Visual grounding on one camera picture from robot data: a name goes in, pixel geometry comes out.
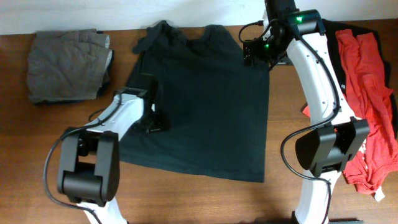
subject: wooden surface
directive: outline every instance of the wooden surface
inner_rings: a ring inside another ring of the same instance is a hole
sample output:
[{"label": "wooden surface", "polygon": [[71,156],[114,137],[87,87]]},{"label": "wooden surface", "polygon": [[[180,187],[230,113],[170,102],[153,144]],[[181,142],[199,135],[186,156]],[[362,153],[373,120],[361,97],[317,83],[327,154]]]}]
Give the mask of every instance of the wooden surface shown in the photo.
[{"label": "wooden surface", "polygon": [[[398,90],[397,20],[355,24],[379,31],[384,57],[392,64],[391,87]],[[240,27],[228,29],[237,37]],[[198,38],[203,30],[183,29],[183,32]],[[247,38],[259,32],[252,29]],[[107,94],[97,100],[52,106],[34,106],[27,98],[27,56],[34,36],[0,36],[0,223],[88,223],[83,212],[58,206],[45,196],[42,169],[49,147],[65,128],[85,124],[91,112],[110,104],[112,91],[124,85],[137,60],[132,47],[146,34],[144,30],[107,33],[115,50],[112,83]],[[279,146],[286,135],[309,125],[309,119],[300,112],[305,98],[294,67],[277,67],[270,76],[263,184],[121,163],[117,199],[124,217],[131,223],[238,223],[260,217],[265,220],[290,217],[299,201],[302,180],[285,168]],[[294,142],[287,144],[287,159],[300,169]],[[58,158],[59,150],[49,169],[54,193]],[[389,174],[382,189],[386,198],[377,203],[340,178],[333,192],[329,217],[397,223],[398,173]]]}]

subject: gray fabric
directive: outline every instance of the gray fabric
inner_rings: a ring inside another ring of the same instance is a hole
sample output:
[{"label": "gray fabric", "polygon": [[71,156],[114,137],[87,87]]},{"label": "gray fabric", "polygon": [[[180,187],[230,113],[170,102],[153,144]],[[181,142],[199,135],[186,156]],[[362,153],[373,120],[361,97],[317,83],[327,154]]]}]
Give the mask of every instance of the gray fabric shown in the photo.
[{"label": "gray fabric", "polygon": [[27,84],[34,103],[95,99],[109,81],[109,35],[95,29],[38,32],[28,57]]}]

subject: red garment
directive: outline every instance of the red garment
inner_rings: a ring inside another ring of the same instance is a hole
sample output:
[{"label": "red garment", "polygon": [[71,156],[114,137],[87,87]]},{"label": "red garment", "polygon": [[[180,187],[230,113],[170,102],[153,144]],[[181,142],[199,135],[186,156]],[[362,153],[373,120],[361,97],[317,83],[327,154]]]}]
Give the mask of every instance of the red garment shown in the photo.
[{"label": "red garment", "polygon": [[398,143],[392,128],[392,90],[385,87],[384,65],[372,33],[353,36],[336,32],[341,64],[346,73],[347,102],[355,115],[366,118],[370,133],[366,151],[347,163],[344,175],[358,192],[375,192],[391,171],[398,170]]}]

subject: black garment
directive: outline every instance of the black garment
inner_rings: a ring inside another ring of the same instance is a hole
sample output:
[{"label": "black garment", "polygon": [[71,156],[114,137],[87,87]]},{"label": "black garment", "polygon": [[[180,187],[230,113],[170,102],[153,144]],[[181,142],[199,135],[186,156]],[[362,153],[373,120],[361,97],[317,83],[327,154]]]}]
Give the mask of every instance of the black garment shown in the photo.
[{"label": "black garment", "polygon": [[147,29],[133,49],[141,53],[127,81],[150,73],[159,81],[156,110],[167,131],[130,128],[120,158],[133,164],[224,179],[264,181],[269,96],[267,65],[243,66],[243,51],[222,26],[188,40],[165,21]]},{"label": "black garment", "polygon": [[[374,38],[377,41],[377,45],[379,47],[379,53],[381,60],[383,61],[384,64],[384,75],[385,75],[385,81],[386,81],[386,86],[389,86],[390,82],[390,75],[391,75],[391,64],[383,59],[382,53],[381,53],[381,42],[380,42],[380,37],[377,31],[363,28],[363,27],[358,27],[354,25],[348,25],[348,24],[342,24],[340,22],[333,22],[333,21],[328,21],[326,19],[323,19],[323,25],[325,25],[326,29],[326,37],[328,38],[328,50],[329,50],[329,56],[331,60],[331,64],[333,65],[333,69],[336,73],[337,80],[340,84],[342,92],[345,94],[346,92],[346,74],[343,70],[343,66],[341,65],[341,59],[340,59],[340,53],[338,50],[338,41],[336,38],[336,31],[338,30],[345,30],[345,29],[351,29],[353,31],[353,35],[361,35],[361,34],[368,34],[368,33],[373,33]],[[394,98],[394,95],[391,94],[390,96],[391,100],[391,106],[392,106],[392,127],[394,128],[395,135],[397,136],[397,131],[398,131],[398,111],[397,111],[397,105],[396,101]]]}]

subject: clothing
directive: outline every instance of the clothing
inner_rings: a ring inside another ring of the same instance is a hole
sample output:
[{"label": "clothing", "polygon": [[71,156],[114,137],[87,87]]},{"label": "clothing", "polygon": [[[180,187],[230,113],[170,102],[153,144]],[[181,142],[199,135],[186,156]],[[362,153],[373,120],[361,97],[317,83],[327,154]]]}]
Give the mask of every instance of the clothing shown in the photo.
[{"label": "clothing", "polygon": [[[340,53],[338,50],[338,41],[336,38],[336,31],[338,31],[338,30],[351,29],[354,36],[361,35],[361,34],[368,34],[368,33],[372,33],[374,35],[374,38],[377,41],[378,54],[382,58],[382,62],[384,64],[384,81],[385,81],[384,83],[385,83],[385,86],[387,86],[387,87],[389,86],[389,80],[390,80],[390,75],[391,75],[391,65],[389,62],[386,62],[385,60],[383,60],[383,56],[382,56],[382,52],[381,52],[380,37],[379,37],[379,34],[377,33],[377,31],[363,28],[363,27],[354,26],[354,25],[343,24],[340,22],[328,21],[326,19],[323,19],[322,21],[323,21],[323,25],[325,26],[325,29],[326,29],[326,37],[328,38],[328,51],[329,51],[331,64],[335,71],[337,80],[340,84],[341,90],[344,94],[346,93],[346,74],[345,74],[345,71],[343,70],[343,67],[341,66]],[[391,123],[394,128],[395,136],[397,136],[398,110],[397,110],[397,105],[396,105],[396,101],[395,101],[393,94],[391,94],[391,96],[390,96],[390,101],[391,101],[391,107],[392,107]]]},{"label": "clothing", "polygon": [[34,103],[89,100],[109,83],[113,52],[95,29],[38,32],[28,57],[27,84]]},{"label": "clothing", "polygon": [[155,109],[170,129],[140,134],[130,128],[120,159],[185,174],[264,181],[269,96],[268,67],[243,66],[243,51],[222,26],[188,40],[165,21],[147,29],[134,47],[134,75],[159,81]]},{"label": "clothing", "polygon": [[389,172],[398,170],[398,142],[389,98],[392,90],[385,86],[384,65],[372,33],[354,37],[352,30],[340,30],[336,38],[346,74],[347,102],[370,127],[366,151],[359,151],[343,173],[358,192],[371,194]]}]

